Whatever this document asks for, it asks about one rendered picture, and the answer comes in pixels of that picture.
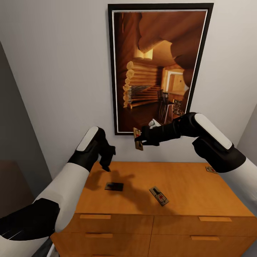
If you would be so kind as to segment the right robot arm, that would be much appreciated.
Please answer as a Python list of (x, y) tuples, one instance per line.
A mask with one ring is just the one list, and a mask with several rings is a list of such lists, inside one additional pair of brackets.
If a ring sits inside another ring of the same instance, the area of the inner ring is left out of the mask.
[(192, 142), (196, 153), (207, 160), (236, 196), (257, 218), (257, 166), (244, 156), (234, 144), (201, 113), (188, 112), (172, 123), (160, 125), (156, 120), (142, 127), (142, 135), (135, 141), (159, 146), (160, 142), (198, 137)]

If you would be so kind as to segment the mousetrap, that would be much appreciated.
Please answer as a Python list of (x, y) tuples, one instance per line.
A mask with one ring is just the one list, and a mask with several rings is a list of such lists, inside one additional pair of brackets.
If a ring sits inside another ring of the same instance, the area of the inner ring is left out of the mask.
[(212, 167), (207, 167), (207, 166), (206, 166), (206, 170), (207, 170), (207, 172), (211, 172), (211, 173), (218, 174), (218, 173), (216, 172), (216, 170), (213, 169)]
[(153, 194), (153, 196), (157, 199), (161, 206), (164, 206), (169, 202), (169, 200), (162, 194), (162, 192), (156, 186), (149, 189), (149, 191)]
[(112, 190), (112, 191), (123, 191), (123, 183), (113, 183), (107, 182), (105, 186), (105, 190)]
[[(140, 130), (138, 130), (137, 128), (133, 128), (133, 132), (134, 132), (134, 139), (139, 137), (141, 134)], [(135, 141), (135, 148), (138, 150), (143, 151), (143, 141)]]

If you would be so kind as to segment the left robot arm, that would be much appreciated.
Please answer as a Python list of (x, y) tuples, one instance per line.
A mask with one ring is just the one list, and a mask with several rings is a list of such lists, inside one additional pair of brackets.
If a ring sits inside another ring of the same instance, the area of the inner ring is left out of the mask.
[(102, 169), (110, 172), (116, 151), (105, 138), (102, 128), (89, 128), (69, 161), (33, 204), (0, 219), (0, 257), (32, 257), (53, 233), (66, 228), (99, 156)]

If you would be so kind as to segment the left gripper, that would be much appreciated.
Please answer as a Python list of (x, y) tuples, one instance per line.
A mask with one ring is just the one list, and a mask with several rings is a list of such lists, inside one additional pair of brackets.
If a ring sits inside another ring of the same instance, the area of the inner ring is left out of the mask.
[(104, 153), (99, 153), (101, 156), (100, 164), (102, 165), (102, 169), (110, 172), (109, 166), (112, 160), (113, 155), (116, 155), (115, 146), (109, 146), (109, 149)]

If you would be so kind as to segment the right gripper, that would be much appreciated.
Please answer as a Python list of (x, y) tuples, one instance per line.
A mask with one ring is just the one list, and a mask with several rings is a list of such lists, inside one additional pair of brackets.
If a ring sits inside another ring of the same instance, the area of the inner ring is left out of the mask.
[(135, 141), (143, 141), (144, 145), (155, 145), (159, 146), (160, 142), (168, 141), (168, 139), (165, 137), (165, 134), (163, 134), (163, 126), (161, 125), (159, 127), (149, 128), (147, 126), (142, 127), (142, 135), (135, 138)]

